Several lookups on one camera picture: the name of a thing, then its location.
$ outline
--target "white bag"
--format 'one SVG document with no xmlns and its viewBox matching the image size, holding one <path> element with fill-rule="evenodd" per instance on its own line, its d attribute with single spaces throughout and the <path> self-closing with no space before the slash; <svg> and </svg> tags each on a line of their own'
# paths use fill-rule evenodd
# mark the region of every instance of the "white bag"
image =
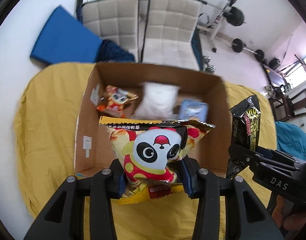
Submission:
<svg viewBox="0 0 306 240">
<path fill-rule="evenodd" d="M 173 114 L 178 86 L 145 82 L 143 100 L 135 110 L 133 118 L 142 120 L 164 120 Z"/>
</svg>

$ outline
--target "black snack package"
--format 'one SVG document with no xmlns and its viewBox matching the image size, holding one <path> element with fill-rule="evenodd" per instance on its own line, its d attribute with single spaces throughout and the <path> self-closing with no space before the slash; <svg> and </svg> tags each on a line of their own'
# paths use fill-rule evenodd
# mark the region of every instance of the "black snack package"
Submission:
<svg viewBox="0 0 306 240">
<path fill-rule="evenodd" d="M 247 149 L 255 151 L 260 135 L 260 104 L 258 97 L 252 95 L 230 109 L 232 114 L 231 143 L 237 143 Z M 248 165 L 229 158 L 227 178 L 232 178 L 243 171 Z"/>
</svg>

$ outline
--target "dumbbell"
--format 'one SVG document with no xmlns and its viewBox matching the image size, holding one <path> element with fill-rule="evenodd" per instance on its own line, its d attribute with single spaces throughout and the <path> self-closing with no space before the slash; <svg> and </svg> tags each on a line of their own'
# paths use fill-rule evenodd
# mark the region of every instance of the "dumbbell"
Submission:
<svg viewBox="0 0 306 240">
<path fill-rule="evenodd" d="M 213 74 L 215 72 L 215 66 L 209 65 L 211 58 L 208 56 L 203 56 L 203 63 L 206 65 L 204 72 Z"/>
<path fill-rule="evenodd" d="M 232 42 L 232 49 L 237 52 L 237 53 L 241 53 L 243 50 L 246 50 L 248 52 L 251 52 L 255 55 L 255 59 L 258 62 L 262 62 L 265 58 L 264 52 L 261 49 L 257 49 L 256 51 L 253 51 L 251 49 L 248 49 L 246 47 L 246 44 L 241 40 L 241 39 L 234 39 Z"/>
</svg>

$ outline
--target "weight plate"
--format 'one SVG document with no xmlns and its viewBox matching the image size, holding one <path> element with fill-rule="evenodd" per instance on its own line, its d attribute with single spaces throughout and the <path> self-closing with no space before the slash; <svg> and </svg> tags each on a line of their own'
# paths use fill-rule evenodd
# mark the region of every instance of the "weight plate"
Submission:
<svg viewBox="0 0 306 240">
<path fill-rule="evenodd" d="M 258 49 L 258 50 L 255 51 L 255 59 L 260 63 L 264 60 L 263 50 Z"/>
<path fill-rule="evenodd" d="M 281 65 L 280 60 L 275 57 L 269 62 L 268 66 L 269 68 L 276 70 L 280 65 Z"/>
<path fill-rule="evenodd" d="M 244 48 L 244 43 L 240 39 L 234 39 L 232 41 L 232 49 L 237 53 L 241 53 Z"/>
<path fill-rule="evenodd" d="M 236 7 L 231 7 L 229 13 L 224 14 L 229 24 L 233 26 L 241 26 L 244 23 L 244 14 Z"/>
<path fill-rule="evenodd" d="M 268 65 L 268 60 L 265 58 L 264 60 L 262 60 L 262 62 L 261 62 L 263 65 Z"/>
</svg>

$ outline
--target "panda cartoon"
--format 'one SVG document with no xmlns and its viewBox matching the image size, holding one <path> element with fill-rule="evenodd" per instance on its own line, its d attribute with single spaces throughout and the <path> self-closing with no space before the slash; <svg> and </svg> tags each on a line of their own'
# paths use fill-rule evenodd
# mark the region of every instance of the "panda cartoon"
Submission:
<svg viewBox="0 0 306 240">
<path fill-rule="evenodd" d="M 127 91 L 122 89 L 108 89 L 109 92 L 109 102 L 108 107 L 113 111 L 119 111 L 124 108 L 124 104 L 128 101 Z"/>
<path fill-rule="evenodd" d="M 166 165 L 177 159 L 186 140 L 185 126 L 150 127 L 135 138 L 132 152 L 124 158 L 127 177 L 133 182 L 138 178 L 174 182 L 176 174 L 166 168 Z"/>
</svg>

